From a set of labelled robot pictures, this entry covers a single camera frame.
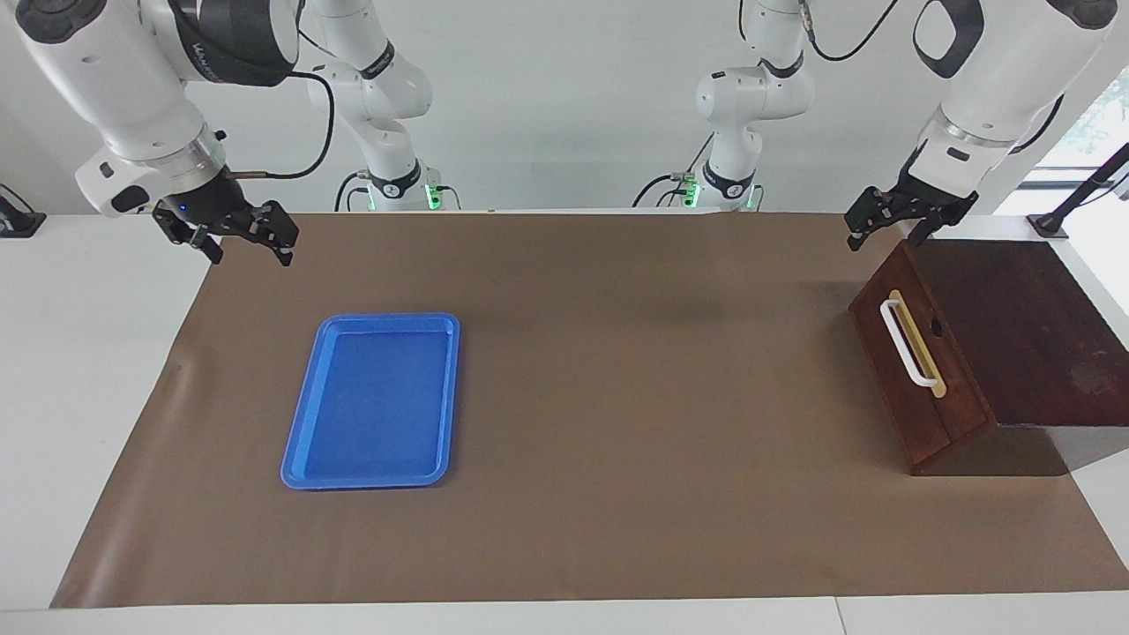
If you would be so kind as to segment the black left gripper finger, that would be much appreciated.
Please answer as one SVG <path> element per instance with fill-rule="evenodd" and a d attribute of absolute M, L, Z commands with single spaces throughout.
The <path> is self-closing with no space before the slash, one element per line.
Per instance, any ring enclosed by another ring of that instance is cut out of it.
<path fill-rule="evenodd" d="M 914 229 L 908 233 L 908 245 L 919 247 L 924 245 L 935 232 L 942 228 L 951 228 L 962 220 L 962 209 L 959 206 L 939 206 L 930 209 L 924 219 L 917 221 Z"/>
<path fill-rule="evenodd" d="M 844 212 L 844 221 L 849 229 L 848 247 L 857 252 L 863 249 L 864 242 L 872 233 L 907 220 L 907 214 L 908 202 L 903 195 L 867 186 Z"/>

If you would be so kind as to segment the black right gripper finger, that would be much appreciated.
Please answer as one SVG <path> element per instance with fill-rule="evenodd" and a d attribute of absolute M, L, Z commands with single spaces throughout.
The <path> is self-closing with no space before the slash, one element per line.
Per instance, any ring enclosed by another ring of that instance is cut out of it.
<path fill-rule="evenodd" d="M 224 250 L 215 242 L 213 235 L 209 233 L 208 228 L 203 228 L 203 226 L 194 228 L 189 221 L 181 220 L 176 214 L 173 214 L 173 210 L 166 208 L 164 205 L 154 207 L 154 221 L 157 221 L 158 228 L 161 229 L 161 233 L 164 233 L 170 243 L 176 245 L 186 244 L 198 250 L 203 256 L 208 258 L 211 266 L 221 263 Z"/>
<path fill-rule="evenodd" d="M 250 241 L 269 249 L 280 266 L 291 266 L 299 227 L 278 201 L 253 206 L 250 210 Z"/>

